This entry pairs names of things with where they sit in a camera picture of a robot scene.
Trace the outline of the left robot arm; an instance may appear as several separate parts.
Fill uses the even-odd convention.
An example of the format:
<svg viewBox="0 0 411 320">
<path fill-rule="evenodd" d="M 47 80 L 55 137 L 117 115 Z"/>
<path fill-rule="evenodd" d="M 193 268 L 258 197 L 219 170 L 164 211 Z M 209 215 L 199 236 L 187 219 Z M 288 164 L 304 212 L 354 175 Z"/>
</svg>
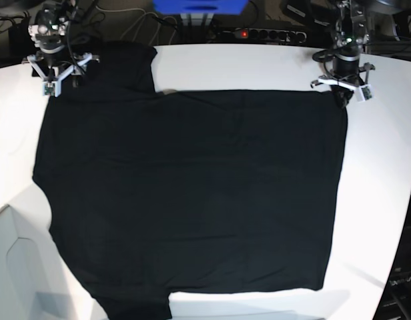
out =
<svg viewBox="0 0 411 320">
<path fill-rule="evenodd" d="M 335 1 L 334 7 L 337 18 L 331 31 L 333 45 L 312 55 L 324 68 L 324 74 L 310 85 L 329 86 L 336 104 L 344 109 L 353 97 L 358 102 L 373 98 L 369 77 L 376 68 L 371 63 L 360 63 L 361 53 L 370 39 L 365 8 L 357 1 Z"/>
</svg>

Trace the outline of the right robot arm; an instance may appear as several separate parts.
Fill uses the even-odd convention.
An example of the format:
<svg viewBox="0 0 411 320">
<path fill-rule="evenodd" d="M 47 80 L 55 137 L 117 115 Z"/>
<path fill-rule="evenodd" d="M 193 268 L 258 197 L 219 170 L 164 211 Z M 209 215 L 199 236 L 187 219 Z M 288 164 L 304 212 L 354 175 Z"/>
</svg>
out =
<svg viewBox="0 0 411 320">
<path fill-rule="evenodd" d="M 77 15 L 76 1 L 47 1 L 28 26 L 28 33 L 38 51 L 23 60 L 42 80 L 42 92 L 58 97 L 68 77 L 86 76 L 87 65 L 99 61 L 92 53 L 75 54 L 70 29 Z"/>
</svg>

